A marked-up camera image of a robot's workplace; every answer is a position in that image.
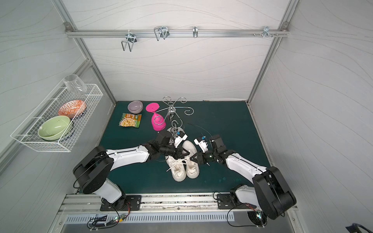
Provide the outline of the white shoelace of shoe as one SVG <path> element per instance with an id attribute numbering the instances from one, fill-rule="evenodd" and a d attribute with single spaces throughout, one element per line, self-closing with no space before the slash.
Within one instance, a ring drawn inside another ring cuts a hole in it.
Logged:
<path id="1" fill-rule="evenodd" d="M 175 160 L 173 162 L 170 162 L 169 163 L 170 168 L 167 171 L 171 170 L 175 166 L 179 166 L 179 165 L 183 164 L 184 162 L 187 162 L 187 160 L 186 159 L 178 159 L 178 160 Z"/>

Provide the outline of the white knit sneaker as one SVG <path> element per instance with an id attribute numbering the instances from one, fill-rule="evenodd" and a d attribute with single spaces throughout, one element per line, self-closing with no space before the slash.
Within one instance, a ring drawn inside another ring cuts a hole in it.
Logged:
<path id="1" fill-rule="evenodd" d="M 173 158 L 172 156 L 168 156 L 167 159 L 166 159 L 166 162 L 169 166 L 169 163 L 173 162 L 175 160 L 176 159 Z M 171 170 L 169 170 L 168 172 L 170 172 L 172 174 L 172 177 L 176 182 L 182 182 L 186 178 L 186 175 L 187 175 L 184 164 L 181 164 L 179 166 L 175 166 Z"/>
<path id="2" fill-rule="evenodd" d="M 183 143 L 182 148 L 184 159 L 186 159 L 186 175 L 191 179 L 195 179 L 200 174 L 199 165 L 191 161 L 190 158 L 197 153 L 197 149 L 194 144 L 188 140 Z"/>

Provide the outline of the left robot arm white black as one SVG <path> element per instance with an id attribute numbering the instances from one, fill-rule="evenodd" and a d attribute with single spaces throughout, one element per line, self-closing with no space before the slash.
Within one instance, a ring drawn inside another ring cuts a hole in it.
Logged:
<path id="1" fill-rule="evenodd" d="M 126 195 L 108 179 L 109 173 L 127 165 L 156 160 L 159 156 L 181 158 L 184 149 L 180 143 L 186 139 L 184 131 L 173 134 L 162 130 L 156 139 L 133 148 L 106 150 L 97 146 L 73 169 L 75 183 L 79 184 L 77 188 L 84 194 L 97 194 L 110 204 L 123 202 Z"/>

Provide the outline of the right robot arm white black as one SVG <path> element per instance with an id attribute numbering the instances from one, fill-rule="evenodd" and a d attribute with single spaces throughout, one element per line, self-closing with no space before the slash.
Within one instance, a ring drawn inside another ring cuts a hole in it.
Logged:
<path id="1" fill-rule="evenodd" d="M 228 150 L 219 135 L 209 139 L 210 149 L 205 139 L 202 136 L 193 141 L 201 151 L 192 155 L 191 161 L 199 165 L 217 162 L 250 181 L 253 187 L 241 185 L 233 191 L 233 196 L 240 203 L 257 206 L 272 220 L 297 204 L 295 195 L 278 168 L 257 165 L 235 150 Z"/>

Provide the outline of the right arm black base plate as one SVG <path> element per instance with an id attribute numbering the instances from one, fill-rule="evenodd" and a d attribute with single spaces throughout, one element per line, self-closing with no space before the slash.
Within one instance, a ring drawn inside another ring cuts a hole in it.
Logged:
<path id="1" fill-rule="evenodd" d="M 218 209 L 230 210 L 230 209 L 257 209 L 256 205 L 249 203 L 241 203 L 236 196 L 233 194 L 221 194 L 219 192 L 213 194 L 214 200 L 217 201 Z"/>

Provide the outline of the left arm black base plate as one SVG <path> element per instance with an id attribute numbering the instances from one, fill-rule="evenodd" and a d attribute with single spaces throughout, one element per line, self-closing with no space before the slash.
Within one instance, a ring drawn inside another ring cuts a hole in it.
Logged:
<path id="1" fill-rule="evenodd" d="M 102 205 L 100 207 L 100 211 L 108 212 L 108 211 L 139 211 L 141 205 L 141 195 L 124 195 L 120 197 L 114 203 L 109 203 L 106 199 L 102 198 Z"/>

